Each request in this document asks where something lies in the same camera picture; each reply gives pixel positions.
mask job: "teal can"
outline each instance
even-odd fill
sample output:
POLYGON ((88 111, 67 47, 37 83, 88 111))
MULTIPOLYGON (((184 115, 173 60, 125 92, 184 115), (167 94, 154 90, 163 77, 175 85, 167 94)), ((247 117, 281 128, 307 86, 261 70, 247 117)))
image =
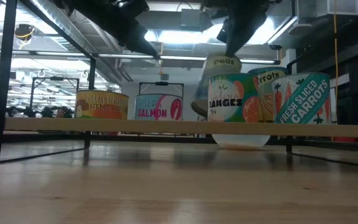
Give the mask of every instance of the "teal can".
POLYGON ((208 121, 257 123, 258 77, 246 73, 209 79, 208 121))
POLYGON ((275 123, 331 124, 329 79, 323 73, 300 73, 274 80, 275 123))

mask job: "yellow cable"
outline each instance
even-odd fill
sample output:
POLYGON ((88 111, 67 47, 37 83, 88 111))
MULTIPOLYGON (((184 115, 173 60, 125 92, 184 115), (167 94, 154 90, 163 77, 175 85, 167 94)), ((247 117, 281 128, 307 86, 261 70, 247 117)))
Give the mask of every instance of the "yellow cable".
POLYGON ((17 37, 17 38, 24 38, 24 37, 28 37, 28 36, 30 36, 31 34, 33 34, 33 33, 34 33, 34 31, 35 31, 35 29, 32 29, 32 31, 31 31, 29 34, 26 34, 26 35, 23 35, 23 36, 15 35, 15 37, 17 37))
POLYGON ((335 69, 336 69, 336 87, 335 87, 335 109, 336 113, 338 111, 338 76, 339 76, 339 66, 338 66, 338 41, 337 41, 337 22, 336 22, 336 2, 334 0, 334 35, 335 35, 335 69))

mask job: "wooden plank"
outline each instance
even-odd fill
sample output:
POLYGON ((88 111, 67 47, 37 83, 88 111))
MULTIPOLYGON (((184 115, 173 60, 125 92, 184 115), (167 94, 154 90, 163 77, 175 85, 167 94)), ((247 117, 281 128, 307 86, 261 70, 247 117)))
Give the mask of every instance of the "wooden plank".
POLYGON ((6 118, 6 130, 122 131, 135 133, 259 134, 358 138, 356 125, 214 123, 118 119, 6 118))

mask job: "cable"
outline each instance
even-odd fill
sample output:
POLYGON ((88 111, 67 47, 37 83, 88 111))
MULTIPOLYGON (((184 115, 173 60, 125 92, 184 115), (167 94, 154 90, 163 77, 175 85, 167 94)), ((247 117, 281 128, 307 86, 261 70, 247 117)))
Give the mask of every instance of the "cable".
POLYGON ((28 36, 30 36, 31 34, 33 34, 34 31, 35 31, 35 28, 33 28, 32 31, 31 31, 29 34, 22 35, 22 36, 19 36, 19 35, 16 35, 16 34, 15 34, 15 37, 17 37, 17 38, 25 38, 25 37, 28 37, 28 36))
POLYGON ((183 3, 185 3, 185 4, 188 5, 188 6, 190 6, 191 9, 194 9, 193 6, 191 6, 191 4, 188 4, 187 2, 180 2, 179 5, 178 5, 178 7, 177 7, 177 11, 179 11, 179 7, 180 7, 183 3))
POLYGON ((334 0, 334 38, 335 38, 335 69, 336 69, 336 87, 335 87, 335 110, 338 112, 338 76, 339 76, 339 65, 338 65, 338 40, 337 40, 337 21, 336 21, 336 6, 337 0, 334 0))

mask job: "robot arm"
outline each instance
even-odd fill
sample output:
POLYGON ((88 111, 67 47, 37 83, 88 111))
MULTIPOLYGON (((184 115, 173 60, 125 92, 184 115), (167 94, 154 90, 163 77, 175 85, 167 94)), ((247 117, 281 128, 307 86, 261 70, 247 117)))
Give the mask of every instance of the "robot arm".
POLYGON ((74 10, 79 11, 129 50, 157 56, 154 48, 144 39, 147 29, 135 19, 135 16, 141 12, 149 10, 144 0, 125 1, 126 3, 122 7, 105 0, 50 1, 57 7, 65 9, 69 16, 74 10))

